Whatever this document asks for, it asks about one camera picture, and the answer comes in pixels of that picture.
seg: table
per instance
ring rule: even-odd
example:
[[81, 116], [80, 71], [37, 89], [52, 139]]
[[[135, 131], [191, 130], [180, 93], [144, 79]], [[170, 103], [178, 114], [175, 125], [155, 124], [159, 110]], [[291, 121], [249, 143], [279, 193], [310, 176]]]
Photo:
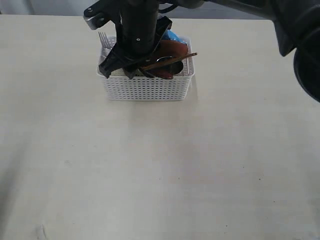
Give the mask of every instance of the table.
[[81, 17], [0, 22], [0, 239], [319, 236], [320, 105], [271, 22], [175, 19], [199, 53], [180, 102], [108, 101]]

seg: blue object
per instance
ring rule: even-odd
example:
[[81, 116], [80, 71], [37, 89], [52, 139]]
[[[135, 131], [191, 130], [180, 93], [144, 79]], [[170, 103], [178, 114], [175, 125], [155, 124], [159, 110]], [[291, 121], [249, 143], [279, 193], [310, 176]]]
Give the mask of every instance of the blue object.
[[163, 40], [173, 40], [173, 41], [177, 41], [180, 42], [182, 44], [187, 44], [185, 41], [181, 40], [173, 31], [171, 30], [167, 30], [165, 31], [163, 37]]

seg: black cable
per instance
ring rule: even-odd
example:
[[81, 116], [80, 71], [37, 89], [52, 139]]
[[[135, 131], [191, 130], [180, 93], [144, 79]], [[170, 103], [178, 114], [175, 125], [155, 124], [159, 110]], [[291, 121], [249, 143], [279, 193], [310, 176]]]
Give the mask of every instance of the black cable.
[[168, 12], [176, 9], [177, 7], [178, 7], [178, 5], [172, 4], [171, 6], [165, 8], [165, 9], [159, 9], [159, 13], [161, 13], [161, 14], [166, 14], [166, 13], [168, 13]]
[[270, 0], [270, 4], [284, 32], [288, 35], [288, 37], [291, 39], [293, 44], [296, 46], [296, 49], [298, 49], [302, 55], [304, 55], [307, 59], [310, 60], [311, 63], [313, 63], [315, 66], [317, 66], [320, 69], [320, 62], [309, 53], [309, 51], [305, 48], [304, 44], [300, 42], [292, 33], [293, 31], [291, 31], [289, 25], [286, 23], [286, 20], [283, 17], [283, 14], [276, 1], [277, 0]]

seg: perforated basket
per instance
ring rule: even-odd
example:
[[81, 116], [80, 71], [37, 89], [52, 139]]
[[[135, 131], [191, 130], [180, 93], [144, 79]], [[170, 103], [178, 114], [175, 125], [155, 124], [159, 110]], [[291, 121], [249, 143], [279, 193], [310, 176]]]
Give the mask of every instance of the perforated basket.
[[[181, 36], [188, 46], [188, 53], [192, 52], [191, 41], [188, 37]], [[115, 36], [109, 36], [111, 46], [116, 43]], [[100, 64], [110, 52], [107, 48], [101, 49], [98, 64]], [[142, 74], [128, 79], [123, 70], [112, 72], [109, 78], [105, 78], [99, 68], [96, 73], [102, 77], [107, 97], [117, 101], [181, 101], [186, 98], [191, 78], [195, 74], [193, 58], [183, 61], [183, 70], [175, 75], [173, 79], [166, 80], [159, 77], [148, 78]]]

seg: basket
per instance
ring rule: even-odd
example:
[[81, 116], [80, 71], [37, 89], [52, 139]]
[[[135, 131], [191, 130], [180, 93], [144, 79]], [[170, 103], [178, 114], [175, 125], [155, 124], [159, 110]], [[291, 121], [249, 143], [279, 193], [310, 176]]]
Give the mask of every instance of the basket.
[[[191, 41], [188, 37], [181, 36], [188, 46], [188, 53], [192, 52]], [[109, 36], [109, 44], [113, 47], [117, 38]], [[109, 54], [110, 49], [101, 49], [98, 64]], [[195, 67], [193, 58], [189, 57], [183, 61], [183, 70], [175, 75], [173, 79], [167, 80], [159, 77], [148, 78], [141, 73], [133, 79], [129, 79], [122, 69], [113, 71], [109, 78], [105, 78], [97, 67], [96, 73], [102, 77], [107, 97], [114, 101], [181, 101], [187, 96], [188, 88]]]

